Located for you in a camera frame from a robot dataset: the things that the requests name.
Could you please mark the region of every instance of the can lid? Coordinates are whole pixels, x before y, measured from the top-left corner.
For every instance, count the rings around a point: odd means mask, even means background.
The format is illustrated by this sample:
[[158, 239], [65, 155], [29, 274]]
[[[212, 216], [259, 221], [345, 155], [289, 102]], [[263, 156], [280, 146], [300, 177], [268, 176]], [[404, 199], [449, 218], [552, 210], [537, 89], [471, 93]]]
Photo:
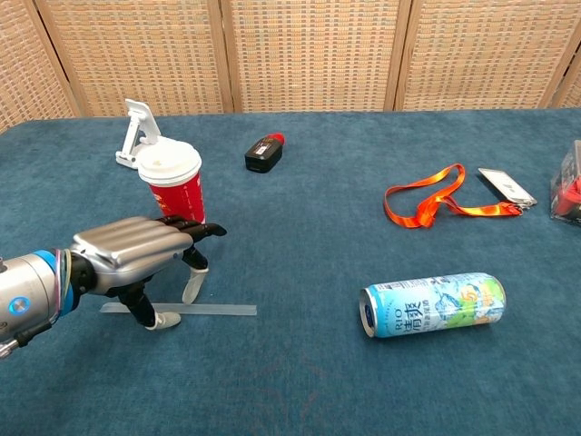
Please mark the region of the can lid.
[[378, 325], [378, 305], [375, 298], [369, 293], [369, 289], [362, 289], [359, 294], [359, 315], [365, 333], [370, 337], [375, 336]]
[[200, 171], [202, 158], [190, 144], [164, 139], [139, 152], [139, 176], [161, 187], [186, 183]]

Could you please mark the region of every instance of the blue printed can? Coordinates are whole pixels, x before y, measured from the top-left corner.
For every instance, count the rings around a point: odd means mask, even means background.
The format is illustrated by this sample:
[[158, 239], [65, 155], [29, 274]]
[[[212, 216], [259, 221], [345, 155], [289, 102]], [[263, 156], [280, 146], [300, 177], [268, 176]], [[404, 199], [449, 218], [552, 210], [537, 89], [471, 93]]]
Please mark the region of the blue printed can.
[[497, 322], [506, 303], [495, 277], [472, 272], [372, 284], [361, 290], [359, 312], [369, 337], [389, 338]]

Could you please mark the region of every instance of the robotic hand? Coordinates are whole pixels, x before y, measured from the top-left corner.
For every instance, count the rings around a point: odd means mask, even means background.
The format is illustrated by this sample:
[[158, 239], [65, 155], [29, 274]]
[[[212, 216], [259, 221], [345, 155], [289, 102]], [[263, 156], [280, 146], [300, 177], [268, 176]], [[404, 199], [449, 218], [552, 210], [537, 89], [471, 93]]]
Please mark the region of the robotic hand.
[[145, 284], [181, 258], [191, 268], [182, 300], [193, 302], [208, 272], [208, 261], [194, 244], [224, 234], [218, 224], [179, 216], [133, 217], [78, 233], [66, 250], [0, 259], [0, 359], [50, 329], [86, 293], [118, 297], [149, 330], [177, 324], [178, 313], [155, 311], [143, 293]]

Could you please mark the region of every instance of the white cup lid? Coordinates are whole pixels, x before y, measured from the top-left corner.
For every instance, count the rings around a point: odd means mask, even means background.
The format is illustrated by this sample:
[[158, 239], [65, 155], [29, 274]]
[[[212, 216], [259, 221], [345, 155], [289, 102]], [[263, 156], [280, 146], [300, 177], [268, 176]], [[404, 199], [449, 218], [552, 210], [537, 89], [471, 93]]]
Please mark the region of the white cup lid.
[[200, 154], [189, 144], [163, 138], [137, 155], [139, 176], [155, 186], [176, 186], [192, 179], [202, 166]]

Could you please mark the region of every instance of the id card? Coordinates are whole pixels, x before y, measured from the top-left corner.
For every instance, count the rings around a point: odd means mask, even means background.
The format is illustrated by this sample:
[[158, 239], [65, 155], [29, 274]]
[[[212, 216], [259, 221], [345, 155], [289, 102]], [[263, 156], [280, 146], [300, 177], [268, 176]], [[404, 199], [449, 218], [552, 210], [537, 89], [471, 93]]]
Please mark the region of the id card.
[[526, 208], [537, 204], [537, 200], [504, 171], [488, 170], [487, 168], [478, 168], [478, 170], [510, 202]]

